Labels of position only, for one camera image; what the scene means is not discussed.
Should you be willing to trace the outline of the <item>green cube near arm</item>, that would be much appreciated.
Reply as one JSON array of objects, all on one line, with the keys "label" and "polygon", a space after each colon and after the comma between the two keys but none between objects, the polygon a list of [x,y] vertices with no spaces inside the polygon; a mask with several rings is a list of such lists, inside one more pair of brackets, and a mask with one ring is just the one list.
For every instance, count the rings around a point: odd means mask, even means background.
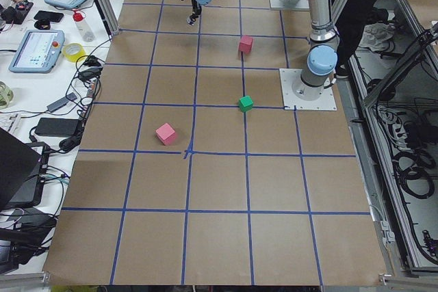
[{"label": "green cube near arm", "polygon": [[238,105],[240,111],[245,113],[253,108],[254,102],[249,95],[243,96],[239,99]]}]

